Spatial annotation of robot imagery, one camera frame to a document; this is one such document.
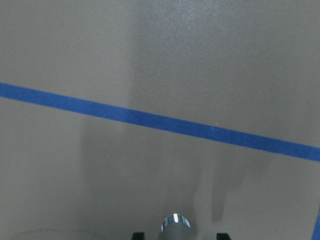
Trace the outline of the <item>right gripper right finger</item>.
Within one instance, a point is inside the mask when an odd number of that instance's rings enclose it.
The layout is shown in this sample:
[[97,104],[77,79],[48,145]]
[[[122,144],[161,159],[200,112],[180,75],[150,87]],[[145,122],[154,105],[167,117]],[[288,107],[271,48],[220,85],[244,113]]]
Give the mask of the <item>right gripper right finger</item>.
[[231,240],[231,237],[229,236],[228,233],[217,233],[216,239],[217,240]]

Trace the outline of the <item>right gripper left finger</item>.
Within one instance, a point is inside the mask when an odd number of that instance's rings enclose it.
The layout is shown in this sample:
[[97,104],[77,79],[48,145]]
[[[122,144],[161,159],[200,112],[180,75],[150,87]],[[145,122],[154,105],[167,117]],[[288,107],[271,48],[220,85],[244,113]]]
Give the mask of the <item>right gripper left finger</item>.
[[134,232],[132,234],[132,240],[145,240],[144,232]]

